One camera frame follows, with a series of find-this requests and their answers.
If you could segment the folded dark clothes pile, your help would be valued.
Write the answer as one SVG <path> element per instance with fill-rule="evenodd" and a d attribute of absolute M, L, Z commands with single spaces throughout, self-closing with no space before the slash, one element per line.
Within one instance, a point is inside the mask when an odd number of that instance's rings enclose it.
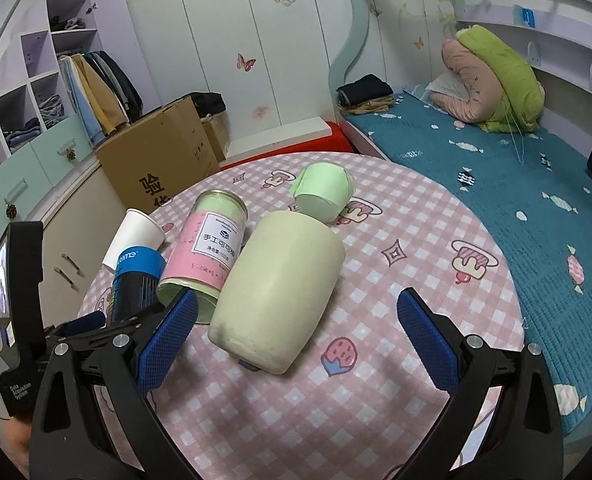
<path fill-rule="evenodd" d="M 336 89 L 339 110 L 343 115 L 364 115 L 388 110 L 394 104 L 392 87 L 373 74 Z"/>

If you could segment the white open shelf wardrobe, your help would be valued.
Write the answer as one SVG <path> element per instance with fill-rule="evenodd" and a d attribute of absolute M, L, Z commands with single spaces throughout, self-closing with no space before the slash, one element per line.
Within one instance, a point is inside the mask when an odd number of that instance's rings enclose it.
<path fill-rule="evenodd" d="M 13 21 L 0 54 L 0 162 L 12 154 L 5 133 L 31 119 L 48 130 L 39 105 L 50 96 L 61 97 L 67 116 L 74 112 L 57 55 L 96 43 L 94 9 L 92 0 L 38 0 Z"/>

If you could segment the teal drawer unit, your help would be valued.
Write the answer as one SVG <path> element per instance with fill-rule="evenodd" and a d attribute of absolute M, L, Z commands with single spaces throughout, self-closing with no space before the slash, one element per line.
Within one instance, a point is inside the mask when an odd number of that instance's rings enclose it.
<path fill-rule="evenodd" d="M 24 220 L 72 171 L 92 155 L 78 115 L 37 136 L 0 165 L 0 235 Z"/>

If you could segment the white paper cup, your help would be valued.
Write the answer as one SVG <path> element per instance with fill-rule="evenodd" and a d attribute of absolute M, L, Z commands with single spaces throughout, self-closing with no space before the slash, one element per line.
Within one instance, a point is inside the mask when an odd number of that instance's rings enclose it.
<path fill-rule="evenodd" d="M 110 272 L 114 272 L 118 258 L 125 249 L 132 246 L 145 246 L 159 250 L 165 240 L 164 230 L 148 214 L 129 208 L 110 242 L 102 265 Z"/>

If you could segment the small green white cup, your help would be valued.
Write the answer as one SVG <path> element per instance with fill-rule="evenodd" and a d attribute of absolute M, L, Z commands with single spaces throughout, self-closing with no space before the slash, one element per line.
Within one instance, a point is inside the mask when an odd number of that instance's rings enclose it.
<path fill-rule="evenodd" d="M 323 223 L 336 220 L 354 195 L 354 179 L 332 162 L 307 166 L 290 188 L 297 209 Z"/>

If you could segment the green pink rolled quilt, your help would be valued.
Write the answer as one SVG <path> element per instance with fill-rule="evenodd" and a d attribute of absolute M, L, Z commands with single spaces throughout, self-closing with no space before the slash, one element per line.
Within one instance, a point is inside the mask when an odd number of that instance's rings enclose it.
<path fill-rule="evenodd" d="M 489 29 L 459 30 L 441 47 L 446 71 L 427 85 L 435 106 L 485 132 L 534 132 L 544 110 L 543 86 L 531 66 Z"/>

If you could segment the brown cardboard box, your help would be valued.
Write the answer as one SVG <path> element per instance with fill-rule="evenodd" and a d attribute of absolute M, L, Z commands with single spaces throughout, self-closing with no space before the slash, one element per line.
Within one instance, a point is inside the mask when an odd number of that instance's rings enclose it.
<path fill-rule="evenodd" d="M 219 171 L 188 96 L 114 134 L 95 156 L 125 207 L 146 214 Z"/>

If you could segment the pink checkered tablecloth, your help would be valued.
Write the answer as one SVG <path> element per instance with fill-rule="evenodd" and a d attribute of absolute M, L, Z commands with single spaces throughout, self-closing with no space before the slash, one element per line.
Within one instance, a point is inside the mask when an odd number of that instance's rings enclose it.
<path fill-rule="evenodd" d="M 315 162 L 344 167 L 354 196 L 334 231 L 346 259 L 310 343 L 281 376 L 254 372 L 190 333 L 147 399 L 207 479 L 383 479 L 413 453 L 444 407 L 396 315 L 412 287 L 464 334 L 497 348 L 523 344 L 523 317 L 492 236 L 456 196 L 416 172 L 350 153 L 246 162 L 158 208 L 174 242 L 200 193 L 223 188 L 251 222 L 290 209 L 290 187 Z"/>

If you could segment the teal patterned bed mattress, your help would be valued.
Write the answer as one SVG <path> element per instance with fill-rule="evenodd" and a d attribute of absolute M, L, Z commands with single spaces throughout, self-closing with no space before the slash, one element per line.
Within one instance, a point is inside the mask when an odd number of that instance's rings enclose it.
<path fill-rule="evenodd" d="M 546 129 L 485 132 L 398 94 L 386 112 L 349 117 L 389 160 L 448 188 L 503 252 L 526 337 L 562 386 L 563 429 L 592 412 L 592 179 Z"/>

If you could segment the blue black towel canister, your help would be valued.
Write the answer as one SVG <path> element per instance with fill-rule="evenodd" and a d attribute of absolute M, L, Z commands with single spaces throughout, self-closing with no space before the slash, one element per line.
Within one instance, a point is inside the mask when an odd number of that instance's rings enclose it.
<path fill-rule="evenodd" d="M 132 246 L 119 255 L 108 310 L 110 324 L 128 320 L 157 301 L 156 290 L 165 266 L 165 258 L 146 246 Z"/>

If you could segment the hanging clothes row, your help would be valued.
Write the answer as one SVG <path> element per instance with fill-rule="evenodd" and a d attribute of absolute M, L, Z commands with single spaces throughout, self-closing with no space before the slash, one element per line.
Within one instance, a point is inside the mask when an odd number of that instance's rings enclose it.
<path fill-rule="evenodd" d="M 92 148 L 142 117 L 136 86 L 105 51 L 61 54 L 57 61 Z"/>

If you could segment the pale green ceramic cup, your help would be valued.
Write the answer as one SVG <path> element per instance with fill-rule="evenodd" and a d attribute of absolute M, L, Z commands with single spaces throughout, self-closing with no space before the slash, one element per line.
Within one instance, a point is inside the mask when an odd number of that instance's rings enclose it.
<path fill-rule="evenodd" d="M 285 374 L 317 329 L 345 256 L 324 223 L 288 210 L 266 214 L 220 292 L 209 340 L 253 367 Z"/>

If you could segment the pink green labelled can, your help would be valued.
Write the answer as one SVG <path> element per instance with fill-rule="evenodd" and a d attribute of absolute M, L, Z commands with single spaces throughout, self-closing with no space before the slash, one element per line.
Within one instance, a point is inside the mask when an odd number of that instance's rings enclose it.
<path fill-rule="evenodd" d="M 247 220 L 247 207 L 236 194 L 226 190 L 200 194 L 162 271 L 158 300 L 166 306 L 179 292 L 191 289 L 197 298 L 197 322 L 209 324 L 242 250 Z"/>

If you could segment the white wardrobe with butterflies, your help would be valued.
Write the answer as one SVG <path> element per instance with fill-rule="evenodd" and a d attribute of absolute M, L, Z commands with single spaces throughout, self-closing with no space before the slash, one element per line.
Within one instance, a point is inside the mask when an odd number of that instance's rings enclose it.
<path fill-rule="evenodd" d="M 242 140 L 311 117 L 332 120 L 328 71 L 349 0 L 127 0 L 159 99 L 222 95 Z"/>

